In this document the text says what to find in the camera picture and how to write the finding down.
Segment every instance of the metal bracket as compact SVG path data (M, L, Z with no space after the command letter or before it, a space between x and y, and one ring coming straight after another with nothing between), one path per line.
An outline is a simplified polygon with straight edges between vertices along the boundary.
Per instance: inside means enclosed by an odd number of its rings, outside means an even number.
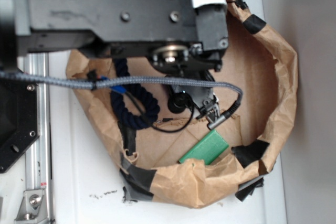
M38 138L37 85L0 81L0 174Z
M45 190L24 191L23 200L14 224L49 223Z

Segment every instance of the black cable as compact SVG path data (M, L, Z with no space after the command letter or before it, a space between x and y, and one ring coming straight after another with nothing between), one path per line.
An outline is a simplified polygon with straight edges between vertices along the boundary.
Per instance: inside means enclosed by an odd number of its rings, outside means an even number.
M182 131L184 130L185 128L188 127L188 125L191 123L191 121L193 120L193 115L194 115L194 110L195 110L195 106L192 105L192 104L189 104L191 107L191 116L189 118L189 120L179 129L177 130L172 130L172 131L167 131L167 130L163 130L161 128L158 128L156 126L154 126L150 121L149 119L147 118L147 116L145 115L144 111L140 108L140 106L138 105L137 101L134 99L133 95L126 91L125 92L125 95L127 95L127 97L131 100L131 102L134 104L134 106L137 108L137 110L140 112L141 114L141 117L143 118L143 120L153 129L157 130L157 131L160 131L160 132L164 132L164 133L176 133L176 132L179 132L179 131Z

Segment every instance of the hex bolt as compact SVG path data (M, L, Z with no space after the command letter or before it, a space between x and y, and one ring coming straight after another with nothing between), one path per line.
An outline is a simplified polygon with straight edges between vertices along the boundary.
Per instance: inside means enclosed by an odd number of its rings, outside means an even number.
M172 22L179 22L180 21L180 13L177 11L173 11L172 13L170 13L170 19Z
M128 22L128 21L131 20L131 15L128 12L125 12L125 11L121 12L120 17L121 17L122 21L124 21L124 22Z
M31 197L29 198L29 203L33 207L38 207L39 205L41 205L41 202L42 202L42 198L38 196L37 194L31 195Z
M35 86L32 85L32 84L30 84L30 85L27 86L27 90L30 91L30 92L32 92L32 91L35 90Z
M31 220L32 218L33 218L33 215L30 212L23 215L24 220Z
M227 48L227 46L229 45L229 41L228 39L221 39L218 43L219 48Z

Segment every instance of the brown paper bag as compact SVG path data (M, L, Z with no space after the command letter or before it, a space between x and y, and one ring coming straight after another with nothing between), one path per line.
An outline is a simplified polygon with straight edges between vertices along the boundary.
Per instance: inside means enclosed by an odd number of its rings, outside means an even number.
M231 82L244 91L241 107L220 125L219 134L233 147L211 165L188 159L178 164L192 146L208 132L205 120L194 120L183 132L165 134L151 128L136 133L136 152L128 156L110 104L110 90L75 90L88 119L120 168L127 193L133 199L169 202L193 208L208 206L271 172L275 160L293 127L298 85L297 54L269 25L252 15L242 0L227 0L229 49L224 67L212 73L216 81ZM128 60L133 76L163 76L147 59ZM111 59L89 60L73 51L67 67L68 78L85 78L96 69L114 78ZM183 125L188 113L176 115L167 109L164 86L144 84L159 101L158 124L172 130ZM215 88L221 109L227 109L236 94ZM132 104L125 99L130 111Z

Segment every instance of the screw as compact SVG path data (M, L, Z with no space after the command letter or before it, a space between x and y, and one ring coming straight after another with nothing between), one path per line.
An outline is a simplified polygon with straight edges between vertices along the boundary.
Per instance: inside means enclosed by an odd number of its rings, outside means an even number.
M209 103L210 103L210 101L208 99L206 99L206 100L203 101L203 105L204 106L207 106Z
M219 48L227 48L227 46L229 45L229 41L228 39L221 39L218 43Z
M31 195L31 197L29 198L29 202L33 207L38 207L39 205L41 205L42 198L37 194L34 194Z
M128 22L131 20L131 15L125 11L121 12L120 17L124 22Z
M27 90L28 91L34 91L35 90L35 86L32 85L32 84L30 84L30 85L27 86Z
M23 215L24 220L31 220L32 218L33 218L33 215L30 212Z
M164 60L167 63L174 63L175 62L175 57L170 56L170 57L165 58Z
M172 22L179 22L180 21L180 13L177 11L173 11L172 13L170 13L170 19L172 20Z

